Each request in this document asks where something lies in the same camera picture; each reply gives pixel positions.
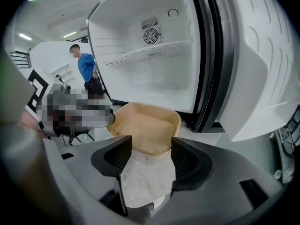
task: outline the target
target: ceiling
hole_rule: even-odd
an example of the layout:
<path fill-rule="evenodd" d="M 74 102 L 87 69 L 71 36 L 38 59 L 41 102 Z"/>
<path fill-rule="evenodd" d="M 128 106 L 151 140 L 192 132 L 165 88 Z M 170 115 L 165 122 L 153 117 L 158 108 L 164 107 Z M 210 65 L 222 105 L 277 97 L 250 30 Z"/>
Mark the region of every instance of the ceiling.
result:
<path fill-rule="evenodd" d="M 100 0 L 34 0 L 24 1 L 16 13 L 15 45 L 19 46 L 19 33 L 32 38 L 29 47 L 43 41 L 74 40 L 87 35 L 86 18 Z M 63 38 L 76 31 L 76 34 Z"/>

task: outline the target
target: blurred object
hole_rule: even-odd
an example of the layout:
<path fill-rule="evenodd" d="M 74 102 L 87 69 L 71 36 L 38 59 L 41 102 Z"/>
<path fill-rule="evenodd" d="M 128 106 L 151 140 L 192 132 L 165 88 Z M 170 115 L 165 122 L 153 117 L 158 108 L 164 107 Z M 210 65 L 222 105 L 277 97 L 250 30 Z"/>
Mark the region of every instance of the blurred object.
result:
<path fill-rule="evenodd" d="M 44 96 L 37 105 L 37 115 L 45 127 L 44 133 L 48 131 L 53 135 L 54 132 L 56 136 L 64 134 L 72 138 L 114 122 L 107 100 L 88 99 L 85 90 L 71 89 L 67 85 Z"/>

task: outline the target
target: man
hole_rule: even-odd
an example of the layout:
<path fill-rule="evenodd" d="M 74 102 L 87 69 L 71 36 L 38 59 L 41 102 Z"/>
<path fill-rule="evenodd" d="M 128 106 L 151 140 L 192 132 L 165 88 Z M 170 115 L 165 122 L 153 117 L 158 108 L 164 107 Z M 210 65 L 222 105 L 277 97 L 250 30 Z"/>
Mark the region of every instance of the man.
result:
<path fill-rule="evenodd" d="M 61 78 L 61 76 L 60 76 L 59 74 L 57 74 L 57 75 L 55 76 L 55 78 L 58 79 L 58 80 L 60 80 L 63 84 L 65 84 L 65 83 L 62 81 L 62 78 Z"/>
<path fill-rule="evenodd" d="M 88 53 L 81 53 L 78 44 L 73 44 L 70 47 L 70 53 L 74 54 L 74 58 L 78 58 L 78 69 L 84 79 L 84 88 L 87 90 L 89 99 L 94 95 L 99 95 L 104 98 L 101 82 L 96 73 L 96 64 L 93 55 Z"/>

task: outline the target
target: black pants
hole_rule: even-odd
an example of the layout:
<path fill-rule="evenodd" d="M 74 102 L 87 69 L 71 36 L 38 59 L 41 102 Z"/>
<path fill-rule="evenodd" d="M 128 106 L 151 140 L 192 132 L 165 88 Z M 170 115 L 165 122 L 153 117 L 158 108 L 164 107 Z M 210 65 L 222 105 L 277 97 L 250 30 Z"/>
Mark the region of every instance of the black pants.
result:
<path fill-rule="evenodd" d="M 84 88 L 88 93 L 88 99 L 102 99 L 104 95 L 100 79 L 92 78 L 84 83 Z"/>

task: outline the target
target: ventilation fan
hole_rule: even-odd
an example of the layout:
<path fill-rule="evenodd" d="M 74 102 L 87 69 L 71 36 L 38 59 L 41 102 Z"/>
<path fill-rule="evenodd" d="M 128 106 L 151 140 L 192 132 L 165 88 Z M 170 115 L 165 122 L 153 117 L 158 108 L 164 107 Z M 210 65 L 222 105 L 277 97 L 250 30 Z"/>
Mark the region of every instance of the ventilation fan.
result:
<path fill-rule="evenodd" d="M 162 43 L 157 17 L 142 21 L 143 40 L 146 46 Z"/>

